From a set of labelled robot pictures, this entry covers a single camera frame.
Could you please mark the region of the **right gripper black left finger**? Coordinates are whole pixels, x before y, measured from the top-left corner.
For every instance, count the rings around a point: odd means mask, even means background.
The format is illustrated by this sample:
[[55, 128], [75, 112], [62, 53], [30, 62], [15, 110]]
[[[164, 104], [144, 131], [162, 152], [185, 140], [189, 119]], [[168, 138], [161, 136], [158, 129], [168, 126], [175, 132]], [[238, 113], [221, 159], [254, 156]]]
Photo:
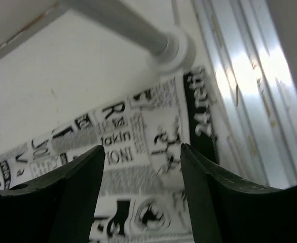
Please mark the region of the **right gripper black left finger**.
[[73, 161], [0, 190], [0, 242], [88, 242], [105, 152], [97, 145]]

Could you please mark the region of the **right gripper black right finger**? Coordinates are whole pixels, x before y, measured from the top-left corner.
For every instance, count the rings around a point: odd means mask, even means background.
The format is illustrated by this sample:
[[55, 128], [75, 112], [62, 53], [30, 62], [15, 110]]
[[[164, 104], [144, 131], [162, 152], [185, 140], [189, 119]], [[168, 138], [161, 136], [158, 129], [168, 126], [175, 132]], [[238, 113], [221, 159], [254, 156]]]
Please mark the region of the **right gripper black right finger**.
[[188, 144], [180, 160], [195, 242], [297, 242], [297, 185], [256, 184]]

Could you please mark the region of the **newspaper print trousers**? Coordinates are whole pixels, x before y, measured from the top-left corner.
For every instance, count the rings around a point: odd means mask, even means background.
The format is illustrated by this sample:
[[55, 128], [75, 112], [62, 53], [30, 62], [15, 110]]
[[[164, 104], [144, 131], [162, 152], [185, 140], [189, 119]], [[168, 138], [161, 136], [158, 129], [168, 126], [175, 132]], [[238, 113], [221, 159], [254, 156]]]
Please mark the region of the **newspaper print trousers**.
[[92, 109], [0, 155], [0, 190], [105, 151], [88, 242], [193, 242], [180, 162], [187, 143], [218, 162], [203, 66]]

